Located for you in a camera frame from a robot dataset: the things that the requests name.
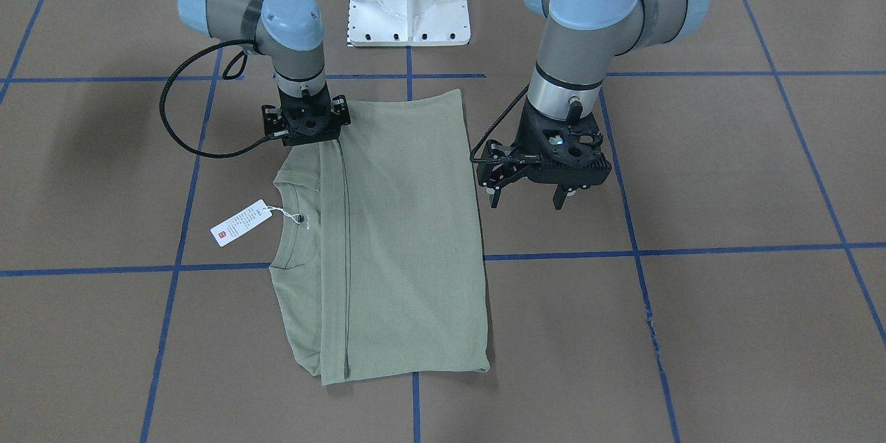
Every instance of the robotic arm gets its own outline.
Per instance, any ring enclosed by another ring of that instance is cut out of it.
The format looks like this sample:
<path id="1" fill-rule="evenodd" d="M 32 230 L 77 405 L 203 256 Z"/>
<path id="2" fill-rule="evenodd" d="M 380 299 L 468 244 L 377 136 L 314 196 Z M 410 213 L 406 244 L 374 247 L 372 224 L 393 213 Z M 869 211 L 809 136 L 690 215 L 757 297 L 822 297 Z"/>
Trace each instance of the robotic arm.
<path id="1" fill-rule="evenodd" d="M 516 139 L 509 147 L 487 141 L 472 161 L 491 207 L 507 184 L 526 177 L 557 185 L 560 209 L 566 197 L 600 185 L 611 171 L 591 109 L 612 58 L 693 33 L 709 0 L 523 1 L 547 23 Z"/>
<path id="2" fill-rule="evenodd" d="M 246 54 L 271 57 L 281 105 L 262 108 L 266 138 L 284 145 L 332 140 L 350 124 L 345 96 L 329 96 L 323 20 L 314 0 L 178 0 L 178 11 L 197 32 L 244 40 Z"/>

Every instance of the white tag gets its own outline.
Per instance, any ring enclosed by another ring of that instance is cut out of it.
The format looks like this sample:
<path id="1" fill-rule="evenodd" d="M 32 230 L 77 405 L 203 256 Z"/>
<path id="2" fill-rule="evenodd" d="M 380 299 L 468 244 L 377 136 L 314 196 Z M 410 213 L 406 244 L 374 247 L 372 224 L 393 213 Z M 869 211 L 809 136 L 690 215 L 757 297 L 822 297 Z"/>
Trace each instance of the white tag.
<path id="1" fill-rule="evenodd" d="M 225 247 L 229 242 L 256 228 L 270 217 L 271 210 L 263 200 L 259 199 L 247 209 L 213 226 L 213 237 L 219 246 Z"/>

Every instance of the green garment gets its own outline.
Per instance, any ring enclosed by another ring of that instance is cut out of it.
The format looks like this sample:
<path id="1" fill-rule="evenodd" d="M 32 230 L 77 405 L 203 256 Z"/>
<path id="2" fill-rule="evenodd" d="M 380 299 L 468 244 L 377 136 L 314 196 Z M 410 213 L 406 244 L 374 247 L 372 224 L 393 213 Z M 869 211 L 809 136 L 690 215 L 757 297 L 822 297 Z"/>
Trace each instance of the green garment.
<path id="1" fill-rule="evenodd" d="M 294 147 L 274 181 L 307 216 L 284 220 L 270 266 L 295 360 L 324 386 L 489 370 L 461 92 L 350 109 L 341 139 Z"/>

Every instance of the folded fabric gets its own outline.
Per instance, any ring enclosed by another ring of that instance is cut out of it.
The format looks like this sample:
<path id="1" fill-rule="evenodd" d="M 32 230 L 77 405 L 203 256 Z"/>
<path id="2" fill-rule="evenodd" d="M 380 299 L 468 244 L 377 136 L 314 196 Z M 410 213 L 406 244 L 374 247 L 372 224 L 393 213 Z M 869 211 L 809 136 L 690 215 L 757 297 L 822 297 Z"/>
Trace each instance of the folded fabric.
<path id="1" fill-rule="evenodd" d="M 270 266 L 295 360 L 324 386 L 489 370 L 461 92 L 350 111 L 338 141 L 294 147 L 274 181 L 307 217 L 284 220 Z"/>

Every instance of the white mounting plate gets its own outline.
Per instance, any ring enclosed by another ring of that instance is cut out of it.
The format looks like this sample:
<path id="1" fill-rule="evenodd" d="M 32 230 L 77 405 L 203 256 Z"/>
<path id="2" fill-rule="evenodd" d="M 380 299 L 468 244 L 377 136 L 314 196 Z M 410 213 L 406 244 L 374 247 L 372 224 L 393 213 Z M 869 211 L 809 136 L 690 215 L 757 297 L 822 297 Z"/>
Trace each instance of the white mounting plate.
<path id="1" fill-rule="evenodd" d="M 412 20 L 411 31 L 408 18 L 379 1 L 351 0 L 347 22 L 348 46 L 453 46 L 471 40 L 467 0 L 438 1 Z"/>

